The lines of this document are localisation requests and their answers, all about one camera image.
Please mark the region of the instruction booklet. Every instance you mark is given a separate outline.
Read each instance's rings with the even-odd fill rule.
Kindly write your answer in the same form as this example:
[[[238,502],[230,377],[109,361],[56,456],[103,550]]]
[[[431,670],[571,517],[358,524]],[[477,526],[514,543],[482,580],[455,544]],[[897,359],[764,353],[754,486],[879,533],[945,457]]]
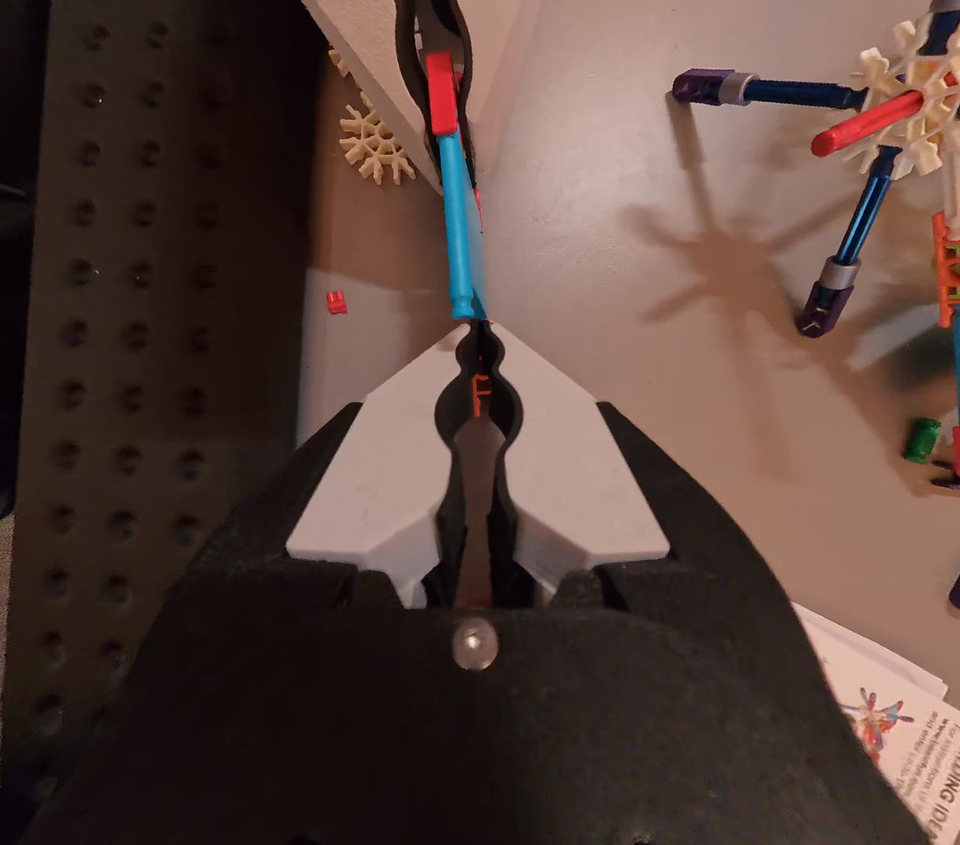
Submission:
[[[822,662],[851,731],[929,843],[958,843],[959,711],[875,662]]]

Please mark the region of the green short toy rod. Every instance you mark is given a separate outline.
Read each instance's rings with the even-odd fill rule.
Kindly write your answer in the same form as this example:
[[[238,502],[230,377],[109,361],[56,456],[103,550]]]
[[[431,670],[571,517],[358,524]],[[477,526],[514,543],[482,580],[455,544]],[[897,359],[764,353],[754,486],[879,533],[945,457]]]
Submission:
[[[918,417],[912,419],[901,449],[901,457],[920,465],[938,465],[940,436],[943,423],[940,419]]]

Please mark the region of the red toy connector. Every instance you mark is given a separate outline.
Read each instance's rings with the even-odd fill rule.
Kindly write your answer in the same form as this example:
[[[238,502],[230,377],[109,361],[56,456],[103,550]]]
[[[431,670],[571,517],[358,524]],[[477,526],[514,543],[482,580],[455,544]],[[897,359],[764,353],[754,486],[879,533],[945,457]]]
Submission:
[[[459,79],[450,52],[428,53],[425,69],[432,134],[437,139],[454,135],[459,130]]]

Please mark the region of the colourful toy windmill model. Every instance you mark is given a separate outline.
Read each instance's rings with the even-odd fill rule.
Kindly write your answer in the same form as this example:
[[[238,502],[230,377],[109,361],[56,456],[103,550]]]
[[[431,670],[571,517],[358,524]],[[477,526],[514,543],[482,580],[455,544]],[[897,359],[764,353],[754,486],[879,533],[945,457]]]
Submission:
[[[851,84],[764,79],[734,69],[690,68],[670,95],[682,105],[774,104],[847,113],[816,134],[816,158],[858,159],[866,182],[839,246],[822,266],[795,319],[799,335],[831,332],[851,298],[861,254],[894,182],[940,172],[942,207],[931,220],[938,325],[949,332],[958,371],[959,0],[930,0],[898,23],[886,49],[862,51]]]

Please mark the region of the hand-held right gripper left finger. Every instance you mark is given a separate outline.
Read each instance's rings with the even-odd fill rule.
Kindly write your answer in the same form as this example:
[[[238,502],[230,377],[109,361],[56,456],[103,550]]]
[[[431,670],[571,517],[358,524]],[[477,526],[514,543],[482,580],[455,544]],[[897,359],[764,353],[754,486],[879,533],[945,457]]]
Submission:
[[[407,607],[457,598],[468,527],[457,436],[474,417],[479,330],[462,323],[360,404],[286,551],[390,578]]]

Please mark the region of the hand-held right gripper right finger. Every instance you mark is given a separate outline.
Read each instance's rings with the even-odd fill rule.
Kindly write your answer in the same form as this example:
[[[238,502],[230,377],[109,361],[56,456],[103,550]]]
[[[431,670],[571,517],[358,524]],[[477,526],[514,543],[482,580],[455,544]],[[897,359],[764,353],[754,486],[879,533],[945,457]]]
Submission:
[[[600,403],[502,325],[478,355],[503,436],[487,517],[492,603],[553,598],[573,572],[665,559],[666,534]]]

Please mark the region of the blue toy panel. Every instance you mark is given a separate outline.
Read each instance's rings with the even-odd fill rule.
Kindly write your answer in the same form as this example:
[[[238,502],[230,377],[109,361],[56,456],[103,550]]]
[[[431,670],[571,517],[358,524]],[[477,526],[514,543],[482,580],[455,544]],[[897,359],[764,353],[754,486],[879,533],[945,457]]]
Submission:
[[[481,213],[460,131],[438,137],[445,220],[448,295],[455,320],[488,320]]]

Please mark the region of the black perforated board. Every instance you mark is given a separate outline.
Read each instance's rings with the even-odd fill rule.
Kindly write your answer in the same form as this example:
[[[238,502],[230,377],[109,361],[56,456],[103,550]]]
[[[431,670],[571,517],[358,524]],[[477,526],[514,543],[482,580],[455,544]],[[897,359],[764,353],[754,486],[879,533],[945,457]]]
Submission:
[[[13,769],[103,726],[293,448],[324,40],[301,0],[52,0],[6,633]]]

